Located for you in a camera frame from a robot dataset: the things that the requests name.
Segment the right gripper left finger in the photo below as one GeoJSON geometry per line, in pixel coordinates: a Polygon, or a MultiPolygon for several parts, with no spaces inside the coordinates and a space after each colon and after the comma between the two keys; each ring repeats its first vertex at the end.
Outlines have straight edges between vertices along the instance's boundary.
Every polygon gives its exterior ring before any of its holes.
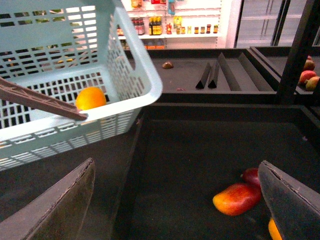
{"type": "Polygon", "coordinates": [[[96,166],[88,158],[0,223],[2,240],[76,240],[91,202],[96,166]]]}

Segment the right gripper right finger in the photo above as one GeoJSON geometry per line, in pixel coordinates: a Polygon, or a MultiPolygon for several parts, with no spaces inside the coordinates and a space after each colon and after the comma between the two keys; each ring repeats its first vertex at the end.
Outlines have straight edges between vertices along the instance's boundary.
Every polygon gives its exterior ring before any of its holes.
{"type": "Polygon", "coordinates": [[[283,240],[320,238],[320,194],[268,161],[258,167],[265,203],[283,240]]]}

